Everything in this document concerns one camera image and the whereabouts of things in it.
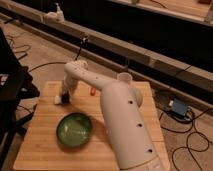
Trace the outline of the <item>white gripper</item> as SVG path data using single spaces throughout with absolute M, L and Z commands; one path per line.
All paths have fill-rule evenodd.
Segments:
M 64 79 L 62 80 L 61 88 L 60 88 L 60 96 L 63 96 L 65 94 L 68 94 L 71 96 L 78 85 L 78 80 L 74 79 L 70 76 L 65 76 Z

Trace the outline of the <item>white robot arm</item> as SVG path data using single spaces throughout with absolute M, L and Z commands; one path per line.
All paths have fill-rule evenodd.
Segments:
M 87 70 L 84 60 L 66 63 L 64 71 L 63 90 L 81 80 L 101 92 L 101 111 L 120 171 L 165 171 L 139 110 L 142 94 L 131 85 L 130 74 L 127 80 L 122 73 L 117 78 L 104 76 Z

